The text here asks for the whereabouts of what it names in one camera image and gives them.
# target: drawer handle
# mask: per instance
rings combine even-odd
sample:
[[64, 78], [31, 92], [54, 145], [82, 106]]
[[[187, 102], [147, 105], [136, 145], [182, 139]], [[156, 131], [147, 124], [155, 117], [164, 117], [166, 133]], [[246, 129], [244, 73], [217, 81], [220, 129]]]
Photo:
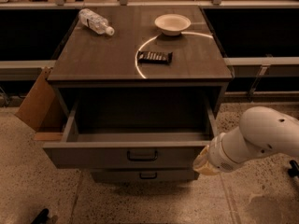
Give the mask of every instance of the drawer handle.
[[155, 151], [154, 157], [149, 158], [149, 159], [139, 159], [139, 158], [132, 158], [131, 157], [131, 152], [127, 151], [127, 158], [129, 161], [156, 161], [158, 159], [158, 151]]
[[157, 173], [154, 173], [153, 175], [142, 175], [142, 173], [139, 174], [140, 179], [143, 180], [156, 179], [157, 176], [158, 176]]

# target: bottle cap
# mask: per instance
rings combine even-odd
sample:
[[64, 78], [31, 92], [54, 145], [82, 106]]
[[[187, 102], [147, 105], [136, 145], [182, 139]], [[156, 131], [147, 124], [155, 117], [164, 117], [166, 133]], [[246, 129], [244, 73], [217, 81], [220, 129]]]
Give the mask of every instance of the bottle cap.
[[108, 26], [105, 30], [107, 35], [114, 35], [114, 29], [110, 26]]

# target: cabinet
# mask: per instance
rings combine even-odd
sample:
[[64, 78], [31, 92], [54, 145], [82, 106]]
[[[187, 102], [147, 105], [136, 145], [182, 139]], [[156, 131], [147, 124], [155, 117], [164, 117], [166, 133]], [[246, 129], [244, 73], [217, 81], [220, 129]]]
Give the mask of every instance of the cabinet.
[[[193, 160], [217, 134], [231, 79], [200, 9], [95, 11], [116, 33], [99, 36], [77, 24], [48, 78], [68, 122], [61, 142], [45, 151], [58, 168], [89, 169], [98, 182], [196, 179]], [[190, 31], [161, 35], [153, 22], [164, 13], [189, 17]], [[136, 63], [140, 49], [172, 51], [173, 61]]]

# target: drawer front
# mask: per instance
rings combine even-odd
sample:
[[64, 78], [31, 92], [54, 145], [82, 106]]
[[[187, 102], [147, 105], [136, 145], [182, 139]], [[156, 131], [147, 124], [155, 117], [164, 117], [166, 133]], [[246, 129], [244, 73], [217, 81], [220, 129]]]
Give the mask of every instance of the drawer front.
[[58, 168], [192, 168], [200, 147], [51, 148], [47, 154]]
[[148, 171], [92, 171], [95, 182], [151, 182], [196, 180], [198, 174], [192, 169]]

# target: brown tabletop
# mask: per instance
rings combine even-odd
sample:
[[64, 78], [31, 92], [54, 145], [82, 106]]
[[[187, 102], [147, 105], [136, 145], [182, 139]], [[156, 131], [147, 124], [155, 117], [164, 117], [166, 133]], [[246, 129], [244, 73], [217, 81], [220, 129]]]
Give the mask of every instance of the brown tabletop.
[[[48, 81], [147, 82], [155, 80], [229, 81], [231, 74], [197, 6], [91, 7], [106, 17], [113, 36], [98, 35], [80, 21], [69, 37]], [[154, 24], [163, 14], [180, 14], [191, 26], [166, 36]], [[173, 52], [169, 65], [137, 63], [139, 50]]]

